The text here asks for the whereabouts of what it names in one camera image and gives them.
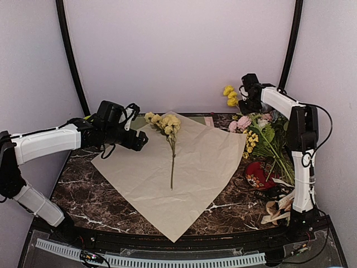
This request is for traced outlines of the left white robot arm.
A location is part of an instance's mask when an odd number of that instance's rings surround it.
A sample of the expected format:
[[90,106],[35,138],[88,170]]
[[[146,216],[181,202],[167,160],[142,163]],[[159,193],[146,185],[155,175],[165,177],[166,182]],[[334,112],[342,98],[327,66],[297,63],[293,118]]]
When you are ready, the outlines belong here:
[[19,169],[29,161],[62,151],[87,147],[103,149],[105,145],[121,145],[141,151],[148,142],[143,131],[130,128],[130,119],[108,120],[93,114],[73,118],[64,125],[46,130],[10,135],[1,132],[1,196],[13,199],[22,207],[57,228],[56,233],[66,243],[75,243],[78,230],[71,217],[25,180]]

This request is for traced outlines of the bright yellow flower stem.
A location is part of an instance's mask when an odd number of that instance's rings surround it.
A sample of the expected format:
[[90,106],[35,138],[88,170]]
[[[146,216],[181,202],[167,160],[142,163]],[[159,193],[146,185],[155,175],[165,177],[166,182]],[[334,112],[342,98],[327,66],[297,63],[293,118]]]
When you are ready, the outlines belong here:
[[227,85],[224,87],[223,96],[226,97],[226,104],[230,108],[236,108],[238,114],[241,114],[241,109],[239,108],[238,93],[232,85]]

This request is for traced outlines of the pale yellow flower stem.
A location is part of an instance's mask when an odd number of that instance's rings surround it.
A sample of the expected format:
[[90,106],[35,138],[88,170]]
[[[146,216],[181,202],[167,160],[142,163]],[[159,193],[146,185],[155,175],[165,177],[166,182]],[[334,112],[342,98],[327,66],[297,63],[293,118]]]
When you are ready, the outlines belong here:
[[165,136],[171,148],[171,177],[170,177],[170,189],[173,190],[173,175],[176,158],[176,142],[177,133],[181,128],[181,120],[174,114],[166,114],[160,116],[153,112],[148,112],[144,115],[146,122],[151,128],[161,135]]

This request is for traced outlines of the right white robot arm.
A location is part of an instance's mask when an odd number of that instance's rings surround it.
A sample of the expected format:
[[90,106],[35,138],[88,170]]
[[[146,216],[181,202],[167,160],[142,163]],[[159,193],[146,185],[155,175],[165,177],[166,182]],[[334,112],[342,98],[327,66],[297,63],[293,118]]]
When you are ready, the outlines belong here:
[[317,109],[302,104],[271,84],[240,86],[242,112],[258,112],[267,105],[288,119],[287,147],[291,151],[295,170],[295,199],[292,209],[306,213],[315,205],[315,156],[319,138]]

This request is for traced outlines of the beige wrapping paper sheet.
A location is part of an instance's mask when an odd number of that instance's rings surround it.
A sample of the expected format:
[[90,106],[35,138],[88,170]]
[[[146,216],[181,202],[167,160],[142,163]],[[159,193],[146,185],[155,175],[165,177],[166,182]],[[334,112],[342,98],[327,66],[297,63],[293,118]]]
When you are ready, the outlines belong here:
[[148,143],[118,146],[92,164],[156,229],[177,241],[223,191],[242,159],[246,136],[181,116],[174,148],[145,125]]

